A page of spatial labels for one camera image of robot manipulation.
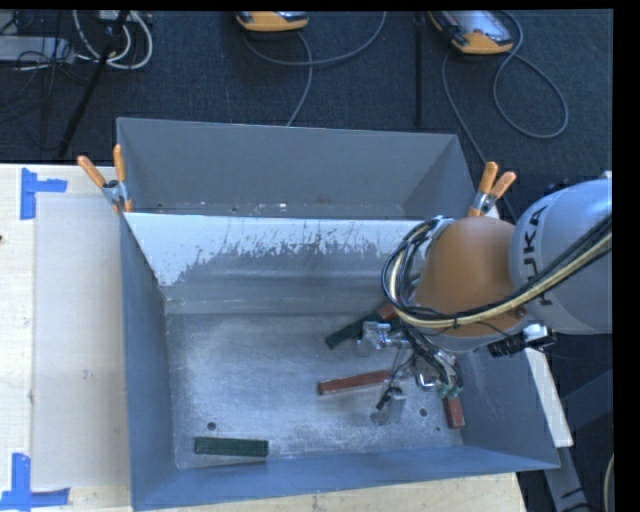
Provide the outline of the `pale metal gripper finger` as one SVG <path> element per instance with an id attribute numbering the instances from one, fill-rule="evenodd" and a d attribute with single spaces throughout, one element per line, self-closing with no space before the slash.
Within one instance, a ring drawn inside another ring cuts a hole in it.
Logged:
<path id="1" fill-rule="evenodd" d="M 355 341 L 356 355 L 368 357 L 374 351 L 398 348 L 401 341 L 394 333 L 390 323 L 364 322 L 361 333 Z"/>
<path id="2" fill-rule="evenodd" d="M 399 423 L 404 411 L 407 397 L 399 387 L 390 387 L 378 400 L 370 420 L 376 426 Z"/>

